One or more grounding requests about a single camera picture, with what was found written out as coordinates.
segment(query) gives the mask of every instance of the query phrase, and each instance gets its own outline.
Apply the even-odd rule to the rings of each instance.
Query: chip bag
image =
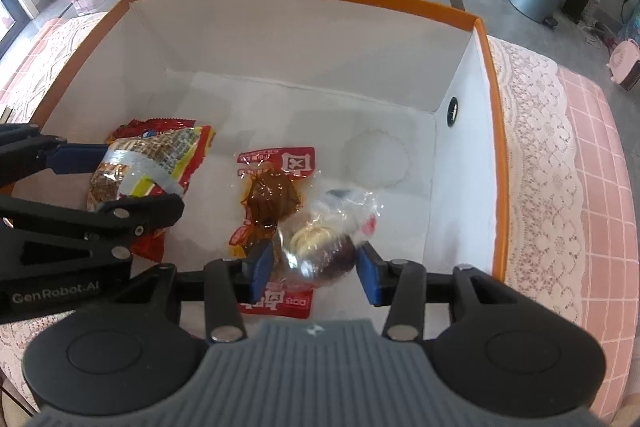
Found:
[[[214,131],[193,120],[132,120],[107,139],[109,149],[92,176],[89,210],[126,196],[153,196],[187,191],[191,175],[206,156]],[[160,263],[164,232],[143,235],[131,247],[141,257]]]
[[[234,257],[243,258],[261,239],[273,239],[278,223],[302,206],[300,184],[316,169],[313,147],[263,149],[238,155],[238,176],[246,181],[242,194],[244,223],[231,236]],[[313,291],[288,291],[278,281],[280,256],[274,254],[274,274],[261,300],[242,304],[242,313],[306,319]]]

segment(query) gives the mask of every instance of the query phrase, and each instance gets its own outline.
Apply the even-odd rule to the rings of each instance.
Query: red package label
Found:
[[[238,176],[258,176],[270,168],[276,168],[286,172],[290,178],[306,178],[316,169],[316,150],[313,147],[261,149],[242,153],[237,162],[242,164]]]
[[[240,311],[249,315],[278,315],[294,319],[308,319],[313,290],[289,291],[282,284],[268,282],[264,295],[255,304],[239,304]]]

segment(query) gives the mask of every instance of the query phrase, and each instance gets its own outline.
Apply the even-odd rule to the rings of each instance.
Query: pink checkered cloth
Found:
[[[564,68],[567,117],[577,139],[576,168],[584,188],[582,225],[587,263],[582,279],[582,324],[600,341],[605,381],[592,410],[610,421],[620,407],[638,321],[638,237],[620,137],[604,93]]]

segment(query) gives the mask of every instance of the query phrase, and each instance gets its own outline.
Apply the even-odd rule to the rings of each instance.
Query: black circular motor housing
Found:
[[[108,304],[77,311],[39,334],[22,369],[41,406],[117,415],[180,389],[202,359],[202,344],[153,309]]]
[[[604,378],[597,341],[524,299],[478,305],[433,343],[442,381],[469,402],[519,418],[589,407]]]

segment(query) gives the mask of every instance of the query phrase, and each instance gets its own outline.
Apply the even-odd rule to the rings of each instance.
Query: lace tablecloth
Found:
[[[35,57],[37,70],[30,68],[11,93],[11,102],[19,108],[21,121],[30,118],[56,70],[99,19],[97,15],[66,22]],[[580,220],[584,196],[558,66],[548,58],[498,39],[491,39],[491,46],[510,150],[507,283],[579,324],[583,316],[580,288],[585,268],[585,238]],[[47,70],[50,60],[55,66]],[[62,316],[0,326],[0,369],[32,405],[33,398],[20,368],[22,353],[39,331]]]

